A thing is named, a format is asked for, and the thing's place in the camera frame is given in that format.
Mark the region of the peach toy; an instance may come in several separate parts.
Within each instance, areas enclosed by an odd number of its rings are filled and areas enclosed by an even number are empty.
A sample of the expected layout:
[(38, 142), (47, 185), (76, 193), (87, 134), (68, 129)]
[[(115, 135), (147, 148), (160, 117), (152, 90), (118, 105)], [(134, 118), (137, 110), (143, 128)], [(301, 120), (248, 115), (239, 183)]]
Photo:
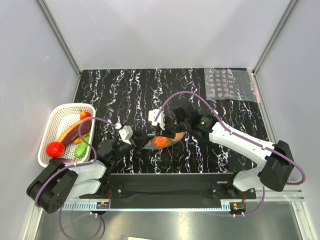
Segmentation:
[(185, 135), (185, 132), (176, 133), (173, 141), (175, 141), (175, 142), (180, 141), (184, 137), (184, 135)]

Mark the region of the clear zip bag blue zipper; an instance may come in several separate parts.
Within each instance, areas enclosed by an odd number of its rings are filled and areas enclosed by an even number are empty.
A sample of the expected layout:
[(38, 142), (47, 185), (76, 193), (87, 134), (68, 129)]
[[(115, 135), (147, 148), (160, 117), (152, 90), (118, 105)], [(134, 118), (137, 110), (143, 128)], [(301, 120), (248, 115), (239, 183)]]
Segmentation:
[(184, 136), (185, 132), (176, 133), (174, 138), (165, 136), (154, 136), (142, 147), (144, 150), (160, 150), (177, 144)]

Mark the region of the orange pumpkin toy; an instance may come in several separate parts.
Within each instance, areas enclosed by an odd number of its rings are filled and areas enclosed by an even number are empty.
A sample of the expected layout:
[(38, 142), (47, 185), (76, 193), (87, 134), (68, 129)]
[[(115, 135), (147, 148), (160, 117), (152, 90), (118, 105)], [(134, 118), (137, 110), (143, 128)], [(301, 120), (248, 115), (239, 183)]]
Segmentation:
[(155, 136), (152, 139), (152, 144), (157, 148), (165, 148), (168, 142), (168, 137), (165, 136)]

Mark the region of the green orange mango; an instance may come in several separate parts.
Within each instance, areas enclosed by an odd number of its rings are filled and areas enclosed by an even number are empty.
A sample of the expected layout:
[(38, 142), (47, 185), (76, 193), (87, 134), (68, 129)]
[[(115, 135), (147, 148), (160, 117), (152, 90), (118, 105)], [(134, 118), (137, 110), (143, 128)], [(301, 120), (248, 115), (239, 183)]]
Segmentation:
[(174, 139), (169, 138), (169, 139), (167, 140), (166, 147), (172, 146), (172, 145), (174, 145), (174, 144), (176, 144), (176, 143), (177, 143), (177, 141), (175, 141)]

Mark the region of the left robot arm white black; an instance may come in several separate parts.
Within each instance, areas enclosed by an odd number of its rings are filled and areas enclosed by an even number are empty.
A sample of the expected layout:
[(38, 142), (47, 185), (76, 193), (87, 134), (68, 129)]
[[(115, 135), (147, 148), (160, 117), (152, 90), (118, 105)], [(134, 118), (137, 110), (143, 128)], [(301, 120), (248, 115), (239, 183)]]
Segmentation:
[(95, 163), (64, 164), (56, 158), (31, 182), (26, 194), (36, 207), (48, 214), (60, 209), (68, 200), (83, 195), (103, 198), (108, 193), (106, 178), (115, 167), (116, 161), (131, 150), (141, 150), (155, 134), (134, 134), (129, 142), (101, 141), (96, 150)]

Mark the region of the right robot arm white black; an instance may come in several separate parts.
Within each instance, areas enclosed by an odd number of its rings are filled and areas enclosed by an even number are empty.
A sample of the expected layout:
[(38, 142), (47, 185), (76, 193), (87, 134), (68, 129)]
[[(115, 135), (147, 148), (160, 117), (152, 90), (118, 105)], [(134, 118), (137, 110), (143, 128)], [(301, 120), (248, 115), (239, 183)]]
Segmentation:
[(163, 113), (158, 117), (160, 135), (173, 137), (177, 133), (188, 132), (200, 140), (225, 146), (256, 164), (252, 169), (234, 172), (228, 182), (217, 189), (221, 196), (236, 199), (259, 187), (275, 192), (284, 190), (294, 168), (286, 142), (257, 139), (218, 121), (212, 114), (199, 114), (191, 106), (177, 107), (173, 112), (173, 118)]

